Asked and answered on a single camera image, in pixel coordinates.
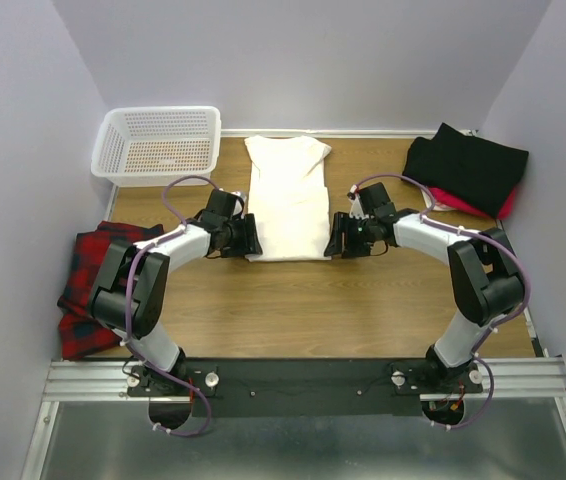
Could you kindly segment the aluminium frame rail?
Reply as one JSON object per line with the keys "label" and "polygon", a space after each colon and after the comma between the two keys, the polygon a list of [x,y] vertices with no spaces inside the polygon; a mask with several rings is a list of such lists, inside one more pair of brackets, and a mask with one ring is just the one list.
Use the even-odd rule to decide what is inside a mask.
{"label": "aluminium frame rail", "polygon": [[[487,358],[481,366],[483,391],[468,399],[484,399],[489,375],[494,377],[494,399],[566,397],[566,366],[561,358]],[[128,392],[128,376],[121,361],[69,362],[51,364],[43,399],[48,402],[134,401]]]}

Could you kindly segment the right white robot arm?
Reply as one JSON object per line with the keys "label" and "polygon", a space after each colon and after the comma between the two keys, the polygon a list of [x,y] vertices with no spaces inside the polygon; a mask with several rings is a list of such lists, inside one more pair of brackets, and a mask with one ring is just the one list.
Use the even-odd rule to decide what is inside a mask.
{"label": "right white robot arm", "polygon": [[434,221],[413,209],[397,209],[380,182],[353,187],[352,208],[333,217],[327,257],[367,257],[377,243],[409,248],[448,266],[456,312],[424,358],[392,363],[396,388],[443,392],[471,368],[480,345],[499,321],[528,297],[522,268],[505,232],[482,232]]}

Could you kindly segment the red plaid folded shirt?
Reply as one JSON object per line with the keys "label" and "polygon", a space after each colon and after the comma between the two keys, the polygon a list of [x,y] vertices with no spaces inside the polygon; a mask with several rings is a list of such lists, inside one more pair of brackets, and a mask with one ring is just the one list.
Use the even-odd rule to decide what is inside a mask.
{"label": "red plaid folded shirt", "polygon": [[89,294],[110,243],[134,243],[163,233],[162,224],[140,227],[102,221],[94,231],[76,235],[69,277],[57,302],[63,312],[58,330],[64,360],[80,360],[119,345],[119,337],[87,313]]}

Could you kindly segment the white perforated plastic basket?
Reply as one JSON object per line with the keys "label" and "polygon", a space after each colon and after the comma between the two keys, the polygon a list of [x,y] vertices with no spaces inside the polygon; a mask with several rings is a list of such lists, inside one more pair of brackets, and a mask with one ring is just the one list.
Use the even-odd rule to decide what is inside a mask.
{"label": "white perforated plastic basket", "polygon": [[201,185],[216,168],[221,115],[213,106],[152,106],[109,111],[91,157],[93,176],[117,187],[159,187],[188,175]]}

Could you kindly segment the white t shirt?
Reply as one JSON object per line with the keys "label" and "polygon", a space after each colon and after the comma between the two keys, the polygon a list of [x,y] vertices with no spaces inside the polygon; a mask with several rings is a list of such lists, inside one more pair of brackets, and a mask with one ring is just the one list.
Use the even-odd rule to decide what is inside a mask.
{"label": "white t shirt", "polygon": [[325,261],[330,237],[324,161],[331,147],[315,138],[244,140],[251,161],[248,212],[260,254],[251,262]]}

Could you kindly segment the black folded shirt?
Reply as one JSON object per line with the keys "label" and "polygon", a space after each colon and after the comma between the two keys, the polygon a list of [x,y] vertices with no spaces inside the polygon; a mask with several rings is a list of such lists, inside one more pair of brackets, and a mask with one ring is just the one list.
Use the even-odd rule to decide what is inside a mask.
{"label": "black folded shirt", "polygon": [[413,141],[403,175],[462,196],[486,185],[519,186],[528,160],[526,150],[465,135],[443,123],[432,138]]}

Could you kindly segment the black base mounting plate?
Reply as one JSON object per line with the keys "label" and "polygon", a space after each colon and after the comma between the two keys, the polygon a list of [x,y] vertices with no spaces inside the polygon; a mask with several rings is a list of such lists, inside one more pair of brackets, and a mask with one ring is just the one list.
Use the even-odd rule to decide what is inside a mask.
{"label": "black base mounting plate", "polygon": [[418,416],[428,396],[455,399],[482,392],[468,363],[442,374],[424,358],[189,358],[188,387],[142,365],[128,374],[127,393],[159,402],[185,399],[183,412],[203,417]]}

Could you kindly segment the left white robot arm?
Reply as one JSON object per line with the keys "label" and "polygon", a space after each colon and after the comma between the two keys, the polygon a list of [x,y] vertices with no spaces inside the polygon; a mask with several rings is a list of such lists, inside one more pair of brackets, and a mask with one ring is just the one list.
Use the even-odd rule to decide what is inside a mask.
{"label": "left white robot arm", "polygon": [[213,189],[206,206],[176,229],[147,241],[110,243],[87,302],[91,318],[119,336],[164,395],[188,387],[186,354],[160,321],[168,277],[203,258],[259,255],[247,195]]}

